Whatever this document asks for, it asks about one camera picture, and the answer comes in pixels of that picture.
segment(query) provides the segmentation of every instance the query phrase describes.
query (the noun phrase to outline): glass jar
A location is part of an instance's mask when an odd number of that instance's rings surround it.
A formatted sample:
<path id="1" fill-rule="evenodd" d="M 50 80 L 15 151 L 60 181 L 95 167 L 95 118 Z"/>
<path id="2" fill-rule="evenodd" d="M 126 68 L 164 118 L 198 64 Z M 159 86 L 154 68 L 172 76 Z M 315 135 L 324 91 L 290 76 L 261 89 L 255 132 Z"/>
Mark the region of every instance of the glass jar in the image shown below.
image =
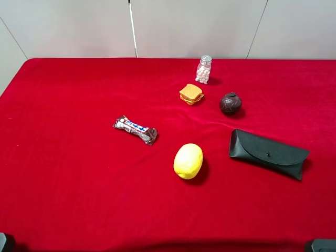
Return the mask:
<path id="1" fill-rule="evenodd" d="M 197 67 L 196 81 L 204 84 L 208 83 L 211 71 L 211 61 L 212 58 L 209 55 L 203 55 L 201 57 Z"/>

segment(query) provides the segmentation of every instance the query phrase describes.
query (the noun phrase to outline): lemon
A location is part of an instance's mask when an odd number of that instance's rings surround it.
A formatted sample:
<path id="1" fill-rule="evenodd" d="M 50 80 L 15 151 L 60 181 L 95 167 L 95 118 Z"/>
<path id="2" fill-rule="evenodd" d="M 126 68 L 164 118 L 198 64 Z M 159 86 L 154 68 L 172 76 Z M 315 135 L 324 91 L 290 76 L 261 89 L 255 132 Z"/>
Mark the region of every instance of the lemon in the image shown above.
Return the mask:
<path id="1" fill-rule="evenodd" d="M 188 143 L 177 152 L 174 160 L 174 171 L 181 178 L 189 180 L 197 175 L 202 162 L 202 149 L 194 143 Z"/>

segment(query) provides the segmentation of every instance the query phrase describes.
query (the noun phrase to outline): candy bar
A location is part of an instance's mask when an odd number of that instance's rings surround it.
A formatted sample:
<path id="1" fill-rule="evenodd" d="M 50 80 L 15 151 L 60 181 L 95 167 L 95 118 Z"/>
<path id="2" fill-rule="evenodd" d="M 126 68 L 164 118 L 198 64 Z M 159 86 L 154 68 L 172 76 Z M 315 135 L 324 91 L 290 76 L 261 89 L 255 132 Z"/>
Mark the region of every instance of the candy bar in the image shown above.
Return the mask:
<path id="1" fill-rule="evenodd" d="M 127 132 L 139 136 L 146 144 L 152 145 L 158 134 L 155 128 L 148 128 L 140 126 L 131 122 L 126 116 L 117 118 L 113 125 L 116 129 L 126 130 Z"/>

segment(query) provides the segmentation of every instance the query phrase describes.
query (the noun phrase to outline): red table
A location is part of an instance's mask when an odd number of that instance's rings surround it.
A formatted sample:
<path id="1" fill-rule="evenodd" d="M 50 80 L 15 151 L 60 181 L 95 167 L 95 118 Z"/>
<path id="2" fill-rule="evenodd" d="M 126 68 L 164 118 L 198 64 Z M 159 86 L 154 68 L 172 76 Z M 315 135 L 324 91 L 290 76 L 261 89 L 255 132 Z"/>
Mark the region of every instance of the red table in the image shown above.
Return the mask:
<path id="1" fill-rule="evenodd" d="M 0 232 L 31 251 L 302 251 L 336 238 L 336 61 L 32 59 L 0 97 Z M 220 98 L 236 92 L 233 117 Z M 112 127 L 155 127 L 147 146 Z M 311 151 L 302 182 L 228 157 L 234 128 Z M 180 179 L 196 143 L 204 163 Z"/>

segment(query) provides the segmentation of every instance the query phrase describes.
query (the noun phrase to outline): dark brown fruit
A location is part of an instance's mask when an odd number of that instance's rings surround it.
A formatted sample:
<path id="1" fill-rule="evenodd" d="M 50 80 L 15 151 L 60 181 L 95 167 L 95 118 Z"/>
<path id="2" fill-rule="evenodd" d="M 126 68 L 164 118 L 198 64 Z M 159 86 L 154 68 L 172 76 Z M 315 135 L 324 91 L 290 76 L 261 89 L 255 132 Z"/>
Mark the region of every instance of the dark brown fruit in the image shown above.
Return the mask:
<path id="1" fill-rule="evenodd" d="M 220 110 L 227 114 L 235 114 L 242 106 L 242 101 L 236 93 L 227 93 L 220 101 Z"/>

